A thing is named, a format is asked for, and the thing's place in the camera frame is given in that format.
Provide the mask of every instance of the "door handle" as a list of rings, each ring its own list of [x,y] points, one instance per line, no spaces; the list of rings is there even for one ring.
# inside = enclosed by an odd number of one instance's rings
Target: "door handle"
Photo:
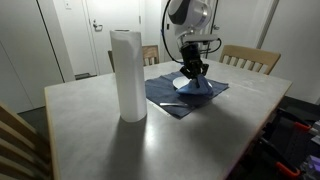
[[[103,25],[98,25],[95,19],[93,20],[93,27],[95,31],[102,31],[103,29]]]

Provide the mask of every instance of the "tabletop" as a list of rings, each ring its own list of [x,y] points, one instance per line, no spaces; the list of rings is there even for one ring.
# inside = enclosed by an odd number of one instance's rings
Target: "tabletop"
[[[226,178],[291,82],[204,61],[206,77],[229,88],[180,120],[148,100],[145,119],[121,120],[114,74],[45,88],[55,178]],[[180,67],[147,66],[145,79]]]

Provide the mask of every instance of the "black cable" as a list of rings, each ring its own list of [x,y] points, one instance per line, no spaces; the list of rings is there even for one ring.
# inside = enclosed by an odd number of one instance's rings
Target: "black cable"
[[[212,50],[212,51],[208,51],[208,50],[206,50],[206,52],[205,52],[205,53],[200,53],[200,54],[209,54],[209,53],[216,52],[218,49],[220,49],[220,47],[221,47],[221,45],[222,45],[222,41],[221,41],[221,39],[220,39],[220,38],[218,38],[218,40],[217,40],[217,41],[219,41],[219,42],[220,42],[220,44],[219,44],[219,46],[218,46],[215,50]]]
[[[200,49],[199,52],[204,52],[204,51],[208,51],[208,50],[211,50],[211,48],[209,48],[209,49]]]
[[[215,21],[215,19],[216,19],[216,14],[217,14],[218,3],[219,3],[219,0],[216,0],[216,6],[214,7],[214,14],[213,14],[213,18],[212,18],[212,24],[211,24],[210,34],[212,34],[212,31],[213,31],[214,21]],[[208,43],[208,46],[207,46],[206,58],[208,58],[208,54],[211,53],[211,52],[209,51],[209,49],[210,49],[210,42]]]
[[[167,2],[167,4],[166,4],[166,7],[164,8],[164,12],[163,12],[163,16],[162,16],[162,23],[161,23],[161,35],[162,35],[162,40],[163,40],[164,47],[165,47],[168,55],[170,56],[171,60],[172,60],[172,61],[175,61],[175,62],[177,62],[177,63],[183,64],[183,62],[179,62],[179,61],[177,61],[176,59],[174,59],[174,58],[171,56],[171,54],[170,54],[170,52],[169,52],[169,50],[168,50],[167,43],[166,43],[166,38],[165,38],[165,36],[164,36],[164,20],[165,20],[165,18],[166,18],[166,12],[167,12],[167,9],[168,9],[168,6],[169,6],[170,2],[171,2],[171,0],[168,0],[168,2]]]

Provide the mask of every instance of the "blue cloth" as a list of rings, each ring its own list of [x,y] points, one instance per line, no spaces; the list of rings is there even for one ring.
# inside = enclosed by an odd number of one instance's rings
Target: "blue cloth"
[[[177,93],[212,96],[213,89],[208,84],[207,79],[202,74],[199,74],[197,77],[197,80],[192,79],[187,85],[178,89]]]
[[[208,80],[212,85],[212,94],[206,95],[191,95],[179,94],[175,91],[172,81],[183,76],[180,72],[173,72],[167,75],[160,76],[155,79],[149,79],[145,82],[147,98],[160,106],[160,103],[185,103],[190,107],[164,106],[161,107],[169,114],[182,118],[188,115],[197,107],[203,106],[212,98],[226,90],[229,86],[226,83],[220,83],[213,80]]]

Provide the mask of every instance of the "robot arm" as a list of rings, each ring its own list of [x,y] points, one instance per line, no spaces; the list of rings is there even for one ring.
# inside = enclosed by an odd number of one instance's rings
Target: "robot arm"
[[[212,10],[200,0],[172,0],[168,9],[169,18],[175,24],[175,35],[184,66],[180,71],[189,79],[199,74],[206,75],[209,65],[200,59],[199,43],[217,40],[216,35],[197,35],[210,21]]]

